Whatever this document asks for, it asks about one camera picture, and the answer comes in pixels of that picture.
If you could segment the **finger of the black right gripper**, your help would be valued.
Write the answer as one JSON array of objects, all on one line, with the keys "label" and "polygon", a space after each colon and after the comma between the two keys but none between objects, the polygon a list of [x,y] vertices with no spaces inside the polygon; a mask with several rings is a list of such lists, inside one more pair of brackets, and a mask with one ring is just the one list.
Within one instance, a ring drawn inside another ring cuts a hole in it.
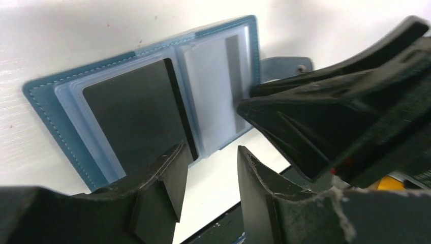
[{"label": "finger of the black right gripper", "polygon": [[429,28],[409,16],[348,60],[257,85],[237,113],[308,181],[371,184],[430,155]]}]

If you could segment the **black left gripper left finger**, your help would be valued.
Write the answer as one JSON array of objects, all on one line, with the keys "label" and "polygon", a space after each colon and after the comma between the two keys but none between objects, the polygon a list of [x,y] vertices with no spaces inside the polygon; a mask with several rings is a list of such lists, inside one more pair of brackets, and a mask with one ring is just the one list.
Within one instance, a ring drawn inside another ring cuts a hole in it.
[{"label": "black left gripper left finger", "polygon": [[189,149],[90,194],[1,188],[1,243],[172,243],[186,189]]}]

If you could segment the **blue leather card holder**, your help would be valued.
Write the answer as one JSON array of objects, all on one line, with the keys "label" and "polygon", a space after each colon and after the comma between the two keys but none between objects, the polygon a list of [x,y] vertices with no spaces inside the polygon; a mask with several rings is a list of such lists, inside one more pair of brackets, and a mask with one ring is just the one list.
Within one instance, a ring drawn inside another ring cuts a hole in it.
[{"label": "blue leather card holder", "polygon": [[198,130],[184,52],[193,43],[244,33],[249,42],[251,84],[242,99],[258,84],[293,77],[313,70],[308,57],[260,58],[257,19],[253,15],[200,27],[143,48],[30,81],[23,93],[58,143],[72,166],[91,191],[107,186],[126,174],[91,111],[83,90],[134,69],[169,58],[192,130],[198,158],[206,155]]}]

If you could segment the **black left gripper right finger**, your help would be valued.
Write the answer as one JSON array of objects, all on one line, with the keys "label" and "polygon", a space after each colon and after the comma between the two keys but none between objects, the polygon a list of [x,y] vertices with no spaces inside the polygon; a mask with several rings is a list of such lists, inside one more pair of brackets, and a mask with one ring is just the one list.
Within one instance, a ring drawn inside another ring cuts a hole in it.
[{"label": "black left gripper right finger", "polygon": [[247,243],[430,243],[430,191],[304,189],[237,149]]}]

